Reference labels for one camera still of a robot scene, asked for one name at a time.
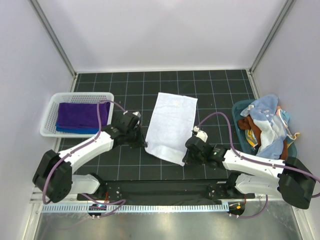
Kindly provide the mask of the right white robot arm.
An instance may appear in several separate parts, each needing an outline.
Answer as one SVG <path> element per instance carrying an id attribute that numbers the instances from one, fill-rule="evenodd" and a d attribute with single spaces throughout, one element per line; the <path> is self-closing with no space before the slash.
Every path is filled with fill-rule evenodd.
<path id="1" fill-rule="evenodd" d="M 296 157 L 267 159 L 217 144 L 211 146 L 197 136 L 189 138 L 184 161 L 213 169 L 236 172 L 225 185 L 230 198 L 241 194 L 281 197 L 286 203 L 306 210 L 314 198 L 316 177 Z"/>

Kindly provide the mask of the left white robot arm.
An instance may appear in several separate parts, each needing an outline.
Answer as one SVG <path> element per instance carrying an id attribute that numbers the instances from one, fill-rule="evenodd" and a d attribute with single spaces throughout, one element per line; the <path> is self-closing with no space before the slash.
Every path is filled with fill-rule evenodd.
<path id="1" fill-rule="evenodd" d="M 58 203 L 72 194 L 91 201 L 103 199 L 108 191 L 107 182 L 96 173 L 77 175 L 76 171 L 97 156 L 122 145 L 131 148 L 147 146 L 140 112 L 126 111 L 114 123 L 74 147 L 45 152 L 32 179 L 42 192 L 42 202 Z"/>

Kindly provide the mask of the purple towel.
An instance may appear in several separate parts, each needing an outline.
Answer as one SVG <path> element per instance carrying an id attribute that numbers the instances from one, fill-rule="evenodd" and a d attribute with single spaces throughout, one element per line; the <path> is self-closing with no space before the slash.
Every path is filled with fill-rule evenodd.
<path id="1" fill-rule="evenodd" d="M 56 124 L 60 125 L 100 125 L 106 126 L 109 118 L 110 104 L 103 103 L 60 103 Z"/>

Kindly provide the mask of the white cloth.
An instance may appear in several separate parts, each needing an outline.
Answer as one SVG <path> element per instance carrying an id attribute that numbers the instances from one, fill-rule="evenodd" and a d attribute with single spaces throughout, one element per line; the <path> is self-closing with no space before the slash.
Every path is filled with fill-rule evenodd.
<path id="1" fill-rule="evenodd" d="M 158 93 L 145 141 L 145 151 L 161 160 L 184 166 L 186 141 L 192 136 L 197 98 Z"/>

